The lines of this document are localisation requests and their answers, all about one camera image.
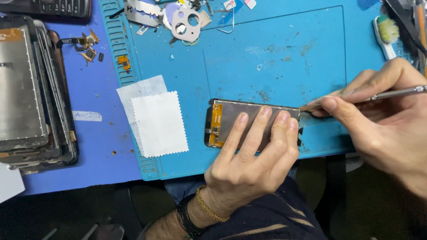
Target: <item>handwritten label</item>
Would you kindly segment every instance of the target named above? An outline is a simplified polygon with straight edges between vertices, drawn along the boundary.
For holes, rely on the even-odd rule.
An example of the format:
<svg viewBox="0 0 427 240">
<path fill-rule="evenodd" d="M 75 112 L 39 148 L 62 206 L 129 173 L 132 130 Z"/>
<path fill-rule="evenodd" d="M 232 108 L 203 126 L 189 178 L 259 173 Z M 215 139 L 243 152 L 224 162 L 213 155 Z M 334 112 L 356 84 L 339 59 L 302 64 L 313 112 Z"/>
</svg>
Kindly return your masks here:
<svg viewBox="0 0 427 240">
<path fill-rule="evenodd" d="M 94 121 L 101 122 L 102 115 L 94 111 L 73 111 L 74 121 Z"/>
</svg>

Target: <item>left hand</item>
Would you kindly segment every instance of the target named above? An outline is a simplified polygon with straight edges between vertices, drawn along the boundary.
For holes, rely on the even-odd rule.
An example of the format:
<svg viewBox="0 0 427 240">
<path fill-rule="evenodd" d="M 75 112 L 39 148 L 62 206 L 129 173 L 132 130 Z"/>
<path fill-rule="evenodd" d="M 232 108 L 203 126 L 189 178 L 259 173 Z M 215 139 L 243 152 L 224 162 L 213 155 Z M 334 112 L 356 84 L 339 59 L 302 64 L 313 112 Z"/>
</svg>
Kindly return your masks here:
<svg viewBox="0 0 427 240">
<path fill-rule="evenodd" d="M 252 200 L 275 192 L 298 158 L 298 121 L 287 111 L 278 114 L 272 126 L 271 142 L 255 157 L 271 115 L 271 107 L 261 108 L 235 154 L 248 123 L 248 115 L 241 113 L 218 157 L 205 172 L 207 187 L 200 195 L 220 217 L 228 217 Z"/>
</svg>

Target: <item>white sticker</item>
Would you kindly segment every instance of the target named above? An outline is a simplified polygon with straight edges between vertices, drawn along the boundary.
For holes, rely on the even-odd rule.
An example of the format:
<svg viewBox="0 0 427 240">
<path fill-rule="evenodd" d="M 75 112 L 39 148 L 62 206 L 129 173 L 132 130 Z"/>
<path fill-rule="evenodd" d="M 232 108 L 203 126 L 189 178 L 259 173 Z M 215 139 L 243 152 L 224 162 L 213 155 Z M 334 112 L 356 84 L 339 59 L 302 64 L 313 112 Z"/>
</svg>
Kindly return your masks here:
<svg viewBox="0 0 427 240">
<path fill-rule="evenodd" d="M 255 5 L 257 4 L 257 2 L 255 2 L 255 0 L 245 0 L 246 5 L 248 5 L 248 7 L 252 10 Z"/>
<path fill-rule="evenodd" d="M 74 121 L 94 121 L 101 122 L 102 115 L 94 111 L 73 111 Z"/>
<path fill-rule="evenodd" d="M 224 3 L 224 7 L 226 10 L 230 10 L 232 8 L 236 7 L 236 2 L 234 0 L 229 0 L 227 2 Z"/>
</svg>

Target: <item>blue table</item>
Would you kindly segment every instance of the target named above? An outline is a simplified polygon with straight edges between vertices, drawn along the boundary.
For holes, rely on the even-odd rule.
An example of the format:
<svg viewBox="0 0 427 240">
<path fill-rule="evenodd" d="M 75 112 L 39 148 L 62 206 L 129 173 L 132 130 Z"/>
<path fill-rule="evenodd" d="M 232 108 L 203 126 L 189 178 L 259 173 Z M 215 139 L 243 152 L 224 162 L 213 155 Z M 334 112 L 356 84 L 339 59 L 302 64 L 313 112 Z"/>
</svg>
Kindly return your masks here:
<svg viewBox="0 0 427 240">
<path fill-rule="evenodd" d="M 64 46 L 63 53 L 72 109 L 99 112 L 102 122 L 75 121 L 78 164 L 25 176 L 24 194 L 201 174 L 219 151 L 203 144 L 210 98 L 298 107 L 344 87 L 364 69 L 379 70 L 385 62 L 372 29 L 379 4 L 362 11 L 356 0 L 264 0 L 253 10 L 243 3 L 235 13 L 231 34 L 216 30 L 223 19 L 215 13 L 196 46 L 178 41 L 171 48 L 169 30 L 160 27 L 156 33 L 149 30 L 139 36 L 135 34 L 138 25 L 126 20 L 118 25 L 106 22 L 107 32 L 117 28 L 129 33 L 114 40 L 117 36 L 105 34 L 100 9 L 112 14 L 120 7 L 111 0 L 102 0 L 101 6 L 97 0 L 93 3 L 89 26 L 51 23 L 48 27 L 61 37 L 79 36 L 91 27 L 101 39 L 95 50 L 105 54 L 102 63 L 95 60 L 86 66 L 71 46 Z M 210 4 L 213 10 L 224 8 L 219 0 Z M 230 17 L 224 29 L 231 29 Z M 118 82 L 128 85 L 132 81 L 120 77 L 114 49 L 108 49 L 120 41 L 131 42 L 135 48 L 129 57 L 132 70 L 139 70 L 133 73 L 136 80 L 162 74 L 168 91 L 178 92 L 188 152 L 152 159 L 137 158 L 131 152 L 138 150 L 115 89 Z M 300 125 L 304 127 L 300 158 L 353 149 L 346 130 L 333 119 L 319 120 L 303 113 Z M 146 166 L 152 171 L 143 172 Z"/>
</svg>

